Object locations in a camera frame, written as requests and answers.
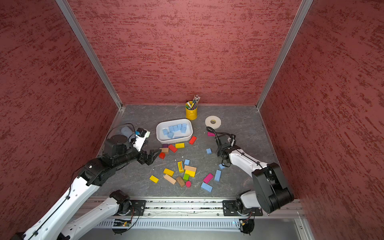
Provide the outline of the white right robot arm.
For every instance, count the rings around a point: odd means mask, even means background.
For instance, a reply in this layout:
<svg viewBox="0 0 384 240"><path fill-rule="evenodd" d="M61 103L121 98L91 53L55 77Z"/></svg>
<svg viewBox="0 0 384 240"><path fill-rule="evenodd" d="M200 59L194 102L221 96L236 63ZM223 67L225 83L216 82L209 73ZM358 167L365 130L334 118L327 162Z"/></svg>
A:
<svg viewBox="0 0 384 240"><path fill-rule="evenodd" d="M277 163L267 164L251 157L236 145L235 135L215 134L215 141L217 156L222 158L223 166L236 166L253 180L254 190L240 194L236 200L236 209L240 214L254 208L270 214L294 201L294 191Z"/></svg>

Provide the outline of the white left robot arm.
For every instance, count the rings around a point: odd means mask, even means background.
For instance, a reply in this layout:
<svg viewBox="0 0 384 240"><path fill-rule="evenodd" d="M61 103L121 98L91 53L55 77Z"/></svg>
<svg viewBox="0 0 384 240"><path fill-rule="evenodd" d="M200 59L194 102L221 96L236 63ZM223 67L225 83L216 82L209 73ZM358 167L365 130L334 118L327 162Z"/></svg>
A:
<svg viewBox="0 0 384 240"><path fill-rule="evenodd" d="M116 214L133 217L139 213L130 197L114 191L100 205L74 221L71 218L80 207L117 171L132 162L150 166L160 150L145 152L145 137L135 136L130 142L124 135L114 135L105 142L100 157L88 161L74 178L69 189L53 207L25 232L16 233L13 240L78 240L103 220Z"/></svg>

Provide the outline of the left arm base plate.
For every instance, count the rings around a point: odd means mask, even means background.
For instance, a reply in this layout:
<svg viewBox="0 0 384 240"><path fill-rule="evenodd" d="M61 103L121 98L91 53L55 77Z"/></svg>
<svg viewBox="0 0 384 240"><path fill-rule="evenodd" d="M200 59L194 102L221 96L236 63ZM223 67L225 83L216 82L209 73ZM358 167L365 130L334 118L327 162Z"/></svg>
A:
<svg viewBox="0 0 384 240"><path fill-rule="evenodd" d="M143 216L147 201L145 200L126 200L122 203L119 214L122 216Z"/></svg>

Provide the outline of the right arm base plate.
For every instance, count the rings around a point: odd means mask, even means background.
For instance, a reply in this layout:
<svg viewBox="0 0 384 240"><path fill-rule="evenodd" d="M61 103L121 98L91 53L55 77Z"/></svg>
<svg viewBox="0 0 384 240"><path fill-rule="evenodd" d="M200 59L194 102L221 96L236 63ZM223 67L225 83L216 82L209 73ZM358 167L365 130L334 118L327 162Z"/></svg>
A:
<svg viewBox="0 0 384 240"><path fill-rule="evenodd" d="M261 217L263 216L263 211L261 208L247 208L243 205L240 200L224 200L223 212L224 216L242 216L242 217Z"/></svg>

